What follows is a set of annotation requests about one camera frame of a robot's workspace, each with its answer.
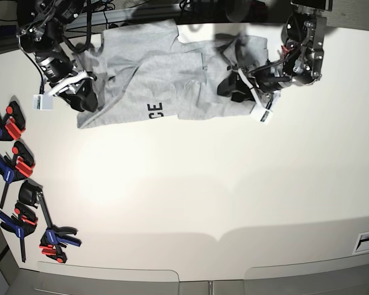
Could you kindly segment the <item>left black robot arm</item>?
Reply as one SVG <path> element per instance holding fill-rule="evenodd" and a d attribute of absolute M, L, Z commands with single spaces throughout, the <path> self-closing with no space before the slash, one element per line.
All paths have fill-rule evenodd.
<path fill-rule="evenodd" d="M 332 1 L 291 1 L 292 14 L 282 30 L 280 58 L 257 61 L 235 44 L 235 61 L 228 66 L 229 76 L 217 88 L 217 94 L 243 103 L 253 101 L 271 109 L 282 89 L 293 84 L 311 85 L 322 77 L 323 42 Z"/>

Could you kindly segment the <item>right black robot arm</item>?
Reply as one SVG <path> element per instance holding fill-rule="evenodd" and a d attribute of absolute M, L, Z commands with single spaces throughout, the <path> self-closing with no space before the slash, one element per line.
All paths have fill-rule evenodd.
<path fill-rule="evenodd" d="M 65 36 L 65 29 L 83 12 L 85 43 L 74 45 Z M 98 100 L 92 88 L 96 75 L 78 69 L 61 46 L 65 43 L 76 54 L 90 48 L 92 12 L 91 1 L 18 1 L 18 46 L 23 53 L 34 55 L 41 75 L 39 93 L 33 97 L 34 109 L 51 110 L 53 99 L 59 97 L 78 112 L 96 111 Z"/>

